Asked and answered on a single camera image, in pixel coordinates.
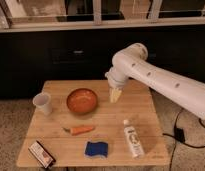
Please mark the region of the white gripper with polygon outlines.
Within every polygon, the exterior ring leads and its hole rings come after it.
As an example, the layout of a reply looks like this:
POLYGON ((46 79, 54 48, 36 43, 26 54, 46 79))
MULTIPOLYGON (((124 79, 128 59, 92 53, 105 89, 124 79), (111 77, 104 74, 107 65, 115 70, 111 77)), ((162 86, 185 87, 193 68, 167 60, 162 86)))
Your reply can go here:
POLYGON ((109 99, 111 103, 116 103, 121 96, 122 88, 126 85, 129 77, 116 68, 110 68, 105 73, 108 84, 111 87, 109 90, 109 99))

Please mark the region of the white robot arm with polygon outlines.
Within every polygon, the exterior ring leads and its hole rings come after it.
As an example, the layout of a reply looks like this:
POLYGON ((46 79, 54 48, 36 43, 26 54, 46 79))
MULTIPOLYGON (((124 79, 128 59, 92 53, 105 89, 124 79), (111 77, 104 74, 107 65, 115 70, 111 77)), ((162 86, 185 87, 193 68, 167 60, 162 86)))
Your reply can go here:
POLYGON ((129 78, 138 80, 205 121, 205 83, 158 68, 146 61, 147 48, 134 43, 118 51, 105 74, 110 102, 118 101, 129 78))

